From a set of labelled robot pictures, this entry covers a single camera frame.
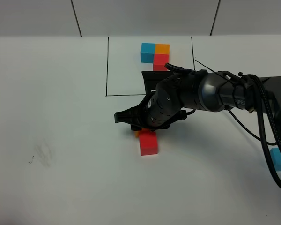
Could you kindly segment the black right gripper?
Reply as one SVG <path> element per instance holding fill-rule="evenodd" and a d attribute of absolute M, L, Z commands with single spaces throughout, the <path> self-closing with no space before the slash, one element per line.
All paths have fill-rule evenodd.
<path fill-rule="evenodd" d="M 162 129 L 176 120 L 187 117 L 182 108 L 205 110 L 200 102 L 199 85 L 207 75 L 206 70 L 174 74 L 160 81 L 140 106 L 133 106 L 127 110 L 114 114 L 115 123 L 131 124 L 132 131 L 150 131 Z"/>

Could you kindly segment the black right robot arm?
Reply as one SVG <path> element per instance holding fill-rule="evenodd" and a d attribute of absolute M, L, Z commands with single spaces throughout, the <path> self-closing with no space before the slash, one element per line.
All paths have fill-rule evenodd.
<path fill-rule="evenodd" d="M 232 108 L 257 109 L 253 80 L 244 75 L 228 79 L 228 72 L 206 70 L 142 72 L 146 95 L 134 107 L 116 112 L 115 123 L 131 125 L 132 130 L 168 129 L 189 115 L 186 108 L 220 112 Z"/>

